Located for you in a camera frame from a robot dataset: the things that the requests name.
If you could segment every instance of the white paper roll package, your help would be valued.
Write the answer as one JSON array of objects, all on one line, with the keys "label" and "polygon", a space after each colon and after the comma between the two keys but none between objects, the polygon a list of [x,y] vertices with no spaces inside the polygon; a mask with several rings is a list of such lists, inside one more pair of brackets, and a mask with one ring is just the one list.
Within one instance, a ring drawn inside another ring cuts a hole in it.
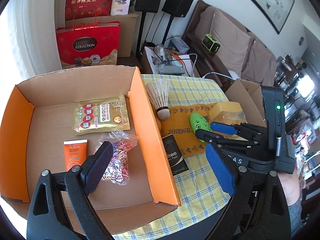
[{"label": "white paper roll package", "polygon": [[126,15],[129,12],[130,0],[112,0],[110,15]]}]

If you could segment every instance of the bright window light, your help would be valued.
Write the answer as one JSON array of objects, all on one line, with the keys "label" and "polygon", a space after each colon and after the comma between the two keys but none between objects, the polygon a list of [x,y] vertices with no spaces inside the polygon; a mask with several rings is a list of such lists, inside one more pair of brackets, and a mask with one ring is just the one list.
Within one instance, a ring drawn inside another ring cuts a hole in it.
[{"label": "bright window light", "polygon": [[308,75],[301,78],[301,80],[298,81],[297,85],[297,89],[304,98],[306,98],[312,92],[314,87],[315,84]]}]

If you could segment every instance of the black oval label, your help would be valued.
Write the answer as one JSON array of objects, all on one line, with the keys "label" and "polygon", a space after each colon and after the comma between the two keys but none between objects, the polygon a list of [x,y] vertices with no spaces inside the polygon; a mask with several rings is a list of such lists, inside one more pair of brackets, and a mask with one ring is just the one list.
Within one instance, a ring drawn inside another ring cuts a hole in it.
[{"label": "black oval label", "polygon": [[89,51],[95,46],[97,46],[97,40],[91,37],[79,38],[73,43],[73,48],[77,51]]}]

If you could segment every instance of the shuttlecock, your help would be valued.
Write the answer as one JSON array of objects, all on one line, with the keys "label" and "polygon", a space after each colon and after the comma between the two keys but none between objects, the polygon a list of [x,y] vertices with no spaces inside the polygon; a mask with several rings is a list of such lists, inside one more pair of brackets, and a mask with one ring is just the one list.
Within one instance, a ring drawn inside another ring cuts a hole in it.
[{"label": "shuttlecock", "polygon": [[170,90],[170,81],[158,79],[146,85],[150,101],[157,111],[160,120],[168,119],[170,111],[168,107],[168,94]]}]

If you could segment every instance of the black band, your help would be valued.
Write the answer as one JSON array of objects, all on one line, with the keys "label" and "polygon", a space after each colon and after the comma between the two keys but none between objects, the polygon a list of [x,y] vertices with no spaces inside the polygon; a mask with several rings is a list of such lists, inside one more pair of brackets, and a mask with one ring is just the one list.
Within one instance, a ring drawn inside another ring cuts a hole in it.
[{"label": "black band", "polygon": [[160,107],[157,109],[157,112],[159,112],[160,110],[163,110],[163,109],[169,109],[169,107],[167,107],[167,106]]}]

